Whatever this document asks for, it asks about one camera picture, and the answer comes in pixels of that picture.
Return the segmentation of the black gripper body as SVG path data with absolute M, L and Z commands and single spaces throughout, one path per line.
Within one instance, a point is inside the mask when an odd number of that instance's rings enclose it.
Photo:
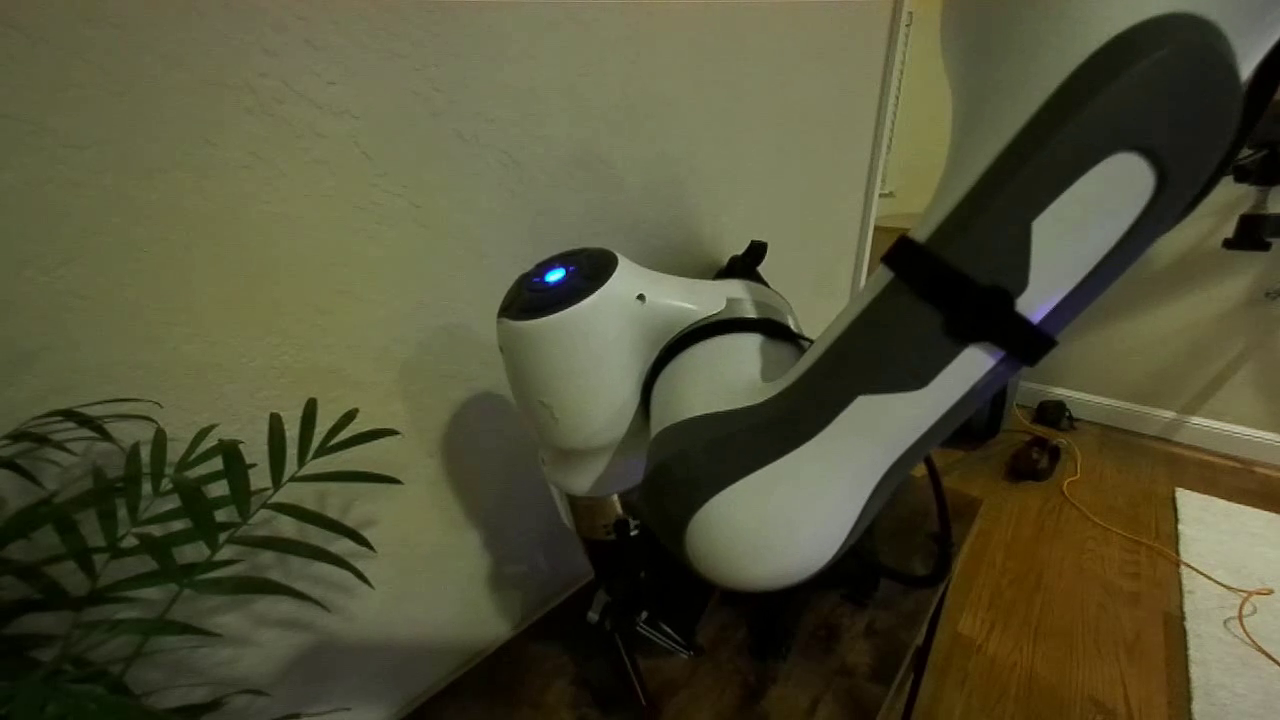
M 607 500 L 586 525 L 584 548 L 602 602 L 599 619 L 662 651 L 705 651 L 700 625 L 713 588 L 629 504 Z

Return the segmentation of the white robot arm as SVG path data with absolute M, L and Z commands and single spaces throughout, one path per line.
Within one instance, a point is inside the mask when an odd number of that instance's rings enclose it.
M 828 577 L 1226 172 L 1275 94 L 1280 0 L 942 0 L 938 52 L 938 187 L 828 329 L 761 249 L 713 275 L 567 249 L 497 306 L 551 485 L 610 510 L 602 625 L 682 647 L 717 594 Z

